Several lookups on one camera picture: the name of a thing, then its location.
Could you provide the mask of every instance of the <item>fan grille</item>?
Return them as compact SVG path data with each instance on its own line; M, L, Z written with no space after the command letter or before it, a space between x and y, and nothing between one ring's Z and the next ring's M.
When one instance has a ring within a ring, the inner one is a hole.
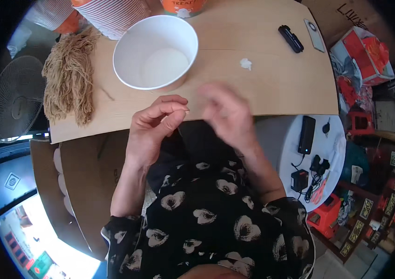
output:
M0 74L0 139L22 136L32 127L43 106L42 70L38 59L22 56Z

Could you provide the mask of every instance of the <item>small white label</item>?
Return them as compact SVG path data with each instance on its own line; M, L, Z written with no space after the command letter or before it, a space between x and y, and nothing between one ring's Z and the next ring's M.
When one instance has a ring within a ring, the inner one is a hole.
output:
M351 166L351 183L357 184L359 177L364 172L364 170L359 166Z

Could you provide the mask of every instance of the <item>cardboard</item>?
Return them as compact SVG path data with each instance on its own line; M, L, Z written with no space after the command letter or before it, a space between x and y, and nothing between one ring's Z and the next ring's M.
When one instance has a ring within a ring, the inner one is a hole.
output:
M30 141L33 170L41 201L59 239L103 261L108 248L100 234L110 217L112 195L125 161L128 130L84 137L60 146L68 198L63 202L53 163L57 145Z
M390 62L395 66L395 34L368 0L302 0L331 48L352 26L373 33L390 51Z
M334 74L328 52L312 46L305 19L314 22L304 5L291 0L212 0L201 14L186 19L199 38L199 52L185 83L164 93L187 98L190 113L185 120L202 118L199 86L224 81L250 102L254 115L338 114ZM294 53L278 28L288 25L305 49ZM128 129L132 115L150 106L160 95L123 84L113 70L116 41L98 40L94 66L94 114L78 127L70 114L50 122L52 143ZM239 62L247 58L251 71Z

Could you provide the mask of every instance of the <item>person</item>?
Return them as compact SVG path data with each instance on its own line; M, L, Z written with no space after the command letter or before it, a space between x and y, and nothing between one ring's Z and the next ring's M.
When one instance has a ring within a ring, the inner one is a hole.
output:
M307 278L315 249L306 210L286 197L248 103L220 83L198 94L205 122L182 123L188 101L178 95L132 118L102 230L108 278ZM157 198L141 216L146 182Z

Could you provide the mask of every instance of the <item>brown yarn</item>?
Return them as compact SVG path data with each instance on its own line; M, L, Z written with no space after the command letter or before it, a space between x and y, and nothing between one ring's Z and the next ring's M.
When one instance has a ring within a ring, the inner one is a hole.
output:
M64 36L52 48L42 75L47 78L44 91L44 114L50 121L65 119L72 110L78 126L91 120L92 74L89 54L101 36L93 27L78 35Z

